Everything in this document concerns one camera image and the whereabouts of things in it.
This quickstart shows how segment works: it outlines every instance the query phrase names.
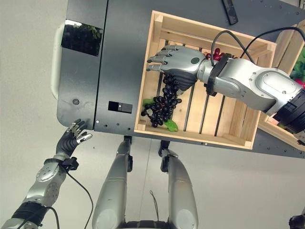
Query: white handle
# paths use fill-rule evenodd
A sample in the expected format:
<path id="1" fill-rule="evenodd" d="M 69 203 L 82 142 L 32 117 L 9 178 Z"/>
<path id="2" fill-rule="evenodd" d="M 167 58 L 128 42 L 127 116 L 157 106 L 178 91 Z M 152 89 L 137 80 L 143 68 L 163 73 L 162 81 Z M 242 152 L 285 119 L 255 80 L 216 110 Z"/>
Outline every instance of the white handle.
<path id="1" fill-rule="evenodd" d="M 53 57 L 51 66 L 51 92 L 58 99 L 59 79 L 61 74 L 61 39 L 65 23 L 63 22 L 56 30 L 53 45 Z"/>

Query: bunch of black grapes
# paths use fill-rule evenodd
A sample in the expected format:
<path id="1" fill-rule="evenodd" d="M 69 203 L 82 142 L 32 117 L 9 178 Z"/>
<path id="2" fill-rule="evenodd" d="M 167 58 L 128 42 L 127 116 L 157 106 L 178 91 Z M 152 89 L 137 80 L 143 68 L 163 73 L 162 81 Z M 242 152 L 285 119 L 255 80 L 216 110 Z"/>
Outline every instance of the bunch of black grapes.
<path id="1" fill-rule="evenodd" d="M 153 127 L 163 125 L 163 122 L 171 119 L 176 105 L 182 102 L 181 99 L 177 99 L 178 81 L 170 74 L 166 74 L 163 83 L 165 83 L 165 87 L 162 89 L 163 96 L 154 97 L 154 103 L 146 104 L 145 109 L 141 112 L 142 116 L 149 117 Z"/>

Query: wooden crate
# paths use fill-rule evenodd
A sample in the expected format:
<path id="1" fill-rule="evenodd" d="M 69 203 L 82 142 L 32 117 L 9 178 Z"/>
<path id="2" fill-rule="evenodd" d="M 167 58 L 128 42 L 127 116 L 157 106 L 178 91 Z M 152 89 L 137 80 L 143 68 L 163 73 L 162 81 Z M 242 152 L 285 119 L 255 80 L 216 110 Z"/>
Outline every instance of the wooden crate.
<path id="1" fill-rule="evenodd" d="M 202 82 L 195 83 L 179 96 L 182 103 L 178 104 L 173 112 L 173 120 L 179 127 L 178 132 L 168 131 L 164 125 L 153 128 L 150 120 L 141 116 L 142 100 L 159 95 L 164 87 L 162 73 L 146 71 L 148 57 L 155 55 L 166 43 L 210 52 L 214 37 L 223 30 L 209 24 L 152 12 L 135 132 L 252 149 L 260 112 L 220 93 L 215 97 L 207 96 Z M 232 32 L 244 46 L 253 39 L 252 36 Z M 221 52 L 235 56 L 242 53 L 242 49 L 228 34 L 220 36 L 216 47 L 219 47 Z M 251 46 L 249 53 L 258 65 L 271 67 L 275 48 L 276 43 L 258 39 Z"/>
<path id="2" fill-rule="evenodd" d="M 305 20 L 293 26 L 305 31 Z M 276 43 L 277 47 L 274 53 L 272 66 L 274 68 L 281 69 L 290 75 L 296 60 L 304 47 L 304 41 L 297 31 L 289 30 L 281 32 L 276 40 Z M 277 126 L 277 124 L 278 121 L 276 121 L 274 118 L 268 117 L 267 115 L 261 113 L 258 128 L 299 150 L 305 151 L 305 146 L 300 145 L 292 133 L 285 131 Z"/>

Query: robotic arm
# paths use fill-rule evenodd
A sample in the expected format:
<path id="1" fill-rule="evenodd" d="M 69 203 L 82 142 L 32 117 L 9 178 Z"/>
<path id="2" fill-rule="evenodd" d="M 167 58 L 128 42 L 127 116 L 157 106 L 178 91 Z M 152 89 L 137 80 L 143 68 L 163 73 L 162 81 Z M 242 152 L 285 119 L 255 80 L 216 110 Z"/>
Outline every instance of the robotic arm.
<path id="1" fill-rule="evenodd" d="M 76 170 L 78 166 L 76 158 L 71 157 L 73 151 L 92 137 L 87 132 L 80 135 L 86 128 L 84 123 L 78 119 L 65 131 L 56 146 L 55 156 L 45 160 L 22 204 L 1 229 L 37 229 L 41 225 L 48 207 L 57 200 L 66 171 Z"/>
<path id="2" fill-rule="evenodd" d="M 290 129 L 299 143 L 305 143 L 305 90 L 276 68 L 262 68 L 245 59 L 225 54 L 212 66 L 210 60 L 194 49 L 167 45 L 147 60 L 147 71 L 169 73 L 179 82 L 179 91 L 187 90 L 197 80 L 209 95 L 221 93 L 243 101 L 247 106 L 274 118 Z"/>

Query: dark gray table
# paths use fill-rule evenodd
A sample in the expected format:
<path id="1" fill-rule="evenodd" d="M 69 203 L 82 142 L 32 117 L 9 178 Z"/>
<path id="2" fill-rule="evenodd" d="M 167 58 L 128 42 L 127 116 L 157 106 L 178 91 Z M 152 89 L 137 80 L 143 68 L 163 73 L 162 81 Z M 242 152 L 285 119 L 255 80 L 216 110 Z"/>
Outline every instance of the dark gray table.
<path id="1" fill-rule="evenodd" d="M 57 110 L 60 123 L 68 126 L 81 118 L 94 131 L 158 138 L 133 131 L 152 10 L 253 36 L 305 19 L 304 10 L 278 0 L 233 2 L 239 22 L 230 26 L 221 0 L 69 0 L 67 19 L 101 28 L 103 37 L 98 56 L 63 48 Z M 269 34 L 264 39 L 274 42 L 277 36 Z M 131 104 L 132 113 L 109 111 L 109 101 Z M 305 158 L 305 152 L 261 130 L 252 152 Z"/>

